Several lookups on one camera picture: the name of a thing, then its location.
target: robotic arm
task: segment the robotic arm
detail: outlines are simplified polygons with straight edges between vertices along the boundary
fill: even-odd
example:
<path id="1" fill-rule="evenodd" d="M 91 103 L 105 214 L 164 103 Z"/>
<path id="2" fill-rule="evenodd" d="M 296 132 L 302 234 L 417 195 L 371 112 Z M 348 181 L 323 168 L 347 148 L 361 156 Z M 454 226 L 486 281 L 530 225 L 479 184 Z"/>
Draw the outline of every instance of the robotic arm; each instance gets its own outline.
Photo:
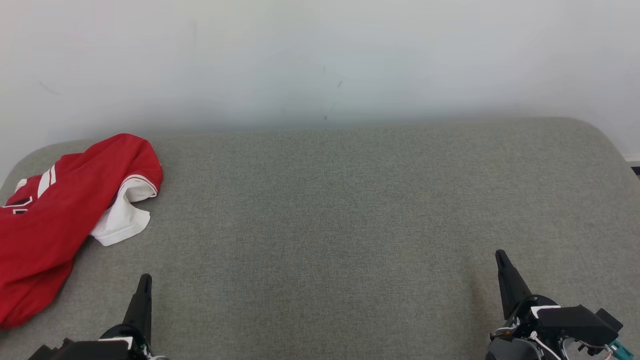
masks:
<path id="1" fill-rule="evenodd" d="M 566 346 L 574 341 L 591 356 L 607 351 L 607 359 L 633 360 L 616 340 L 622 323 L 605 309 L 594 314 L 582 305 L 561 307 L 534 295 L 503 250 L 495 260 L 506 323 L 489 335 L 485 360 L 570 360 Z"/>

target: white wall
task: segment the white wall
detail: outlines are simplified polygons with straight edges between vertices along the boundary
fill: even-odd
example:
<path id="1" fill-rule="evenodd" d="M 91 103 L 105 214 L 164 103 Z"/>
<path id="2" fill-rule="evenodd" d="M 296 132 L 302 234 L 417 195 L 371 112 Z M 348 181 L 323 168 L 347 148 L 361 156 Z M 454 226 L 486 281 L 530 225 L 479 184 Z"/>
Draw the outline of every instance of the white wall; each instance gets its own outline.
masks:
<path id="1" fill-rule="evenodd" d="M 637 0 L 4 0 L 0 180 L 120 131 L 475 113 L 577 117 L 640 158 L 638 19 Z"/>

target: white sleeve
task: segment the white sleeve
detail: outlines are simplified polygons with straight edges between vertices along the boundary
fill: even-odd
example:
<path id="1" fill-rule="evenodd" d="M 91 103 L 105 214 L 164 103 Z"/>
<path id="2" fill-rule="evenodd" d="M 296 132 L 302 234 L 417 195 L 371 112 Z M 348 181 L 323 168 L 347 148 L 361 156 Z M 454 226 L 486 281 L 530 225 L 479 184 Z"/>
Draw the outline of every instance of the white sleeve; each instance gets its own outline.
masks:
<path id="1" fill-rule="evenodd" d="M 136 209 L 131 203 L 156 195 L 156 187 L 146 177 L 128 176 L 122 182 L 113 205 L 102 214 L 91 235 L 104 246 L 109 246 L 142 232 L 149 223 L 149 212 Z"/>

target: red and white clothing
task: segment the red and white clothing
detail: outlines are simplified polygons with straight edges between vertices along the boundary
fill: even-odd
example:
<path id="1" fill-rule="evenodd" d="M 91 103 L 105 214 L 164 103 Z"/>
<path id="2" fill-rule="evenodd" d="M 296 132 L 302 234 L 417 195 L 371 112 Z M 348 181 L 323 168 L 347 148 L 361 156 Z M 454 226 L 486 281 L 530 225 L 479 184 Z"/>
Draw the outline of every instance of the red and white clothing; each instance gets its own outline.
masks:
<path id="1" fill-rule="evenodd" d="M 140 233 L 163 180 L 148 141 L 120 134 L 64 155 L 21 180 L 0 208 L 0 328 L 22 325 L 53 301 L 91 234 L 112 245 Z"/>

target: red garment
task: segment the red garment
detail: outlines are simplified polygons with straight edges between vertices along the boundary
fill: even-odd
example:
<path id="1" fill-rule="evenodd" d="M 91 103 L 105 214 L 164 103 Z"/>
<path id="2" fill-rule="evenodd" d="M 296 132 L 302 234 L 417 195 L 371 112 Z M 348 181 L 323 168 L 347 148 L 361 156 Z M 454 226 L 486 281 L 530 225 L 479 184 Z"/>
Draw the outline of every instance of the red garment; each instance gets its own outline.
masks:
<path id="1" fill-rule="evenodd" d="M 149 142 L 120 134 L 21 181 L 0 208 L 0 328 L 22 325 L 53 301 L 76 252 L 106 221 L 103 213 L 126 183 L 144 183 L 151 197 L 162 180 Z"/>

